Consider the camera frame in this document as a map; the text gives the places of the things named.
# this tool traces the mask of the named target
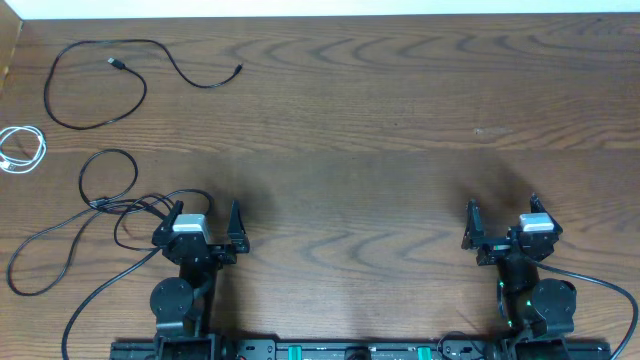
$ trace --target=wooden tabletop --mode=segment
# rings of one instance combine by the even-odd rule
[[[165,43],[200,83],[227,78],[238,63],[244,70],[224,87],[198,89],[157,47],[77,48],[51,86],[60,119],[89,125],[138,101],[140,81],[109,57],[144,76],[148,96],[100,129],[51,121],[42,92],[57,53],[77,40],[121,38]],[[140,167],[131,197],[210,191],[217,236],[240,201],[252,250],[220,275],[212,321],[224,333],[418,339],[504,330],[496,269],[460,249],[465,205],[476,198],[501,235],[528,212],[533,191],[565,229],[545,263],[640,297],[639,49],[640,15],[28,21],[0,125],[38,126],[49,152],[33,173],[0,175],[3,277],[25,238],[86,208],[77,189],[84,161],[120,148]],[[115,194],[131,176],[123,157],[100,158],[87,172],[89,196]],[[204,209],[196,196],[182,199],[186,211]],[[0,285],[0,357],[60,357],[76,307],[144,256],[114,244],[115,220],[87,229],[46,294],[22,298]],[[157,224],[132,216],[123,241],[147,245]],[[55,279],[80,225],[29,245],[17,286]],[[100,294],[73,327],[71,358],[105,359],[115,339],[152,337],[150,292],[177,272],[156,256]],[[617,346],[627,300],[572,282],[572,337]],[[639,356],[636,337],[622,358]]]

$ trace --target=white wall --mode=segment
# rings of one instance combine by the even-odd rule
[[[25,20],[638,12],[640,0],[6,0]]]

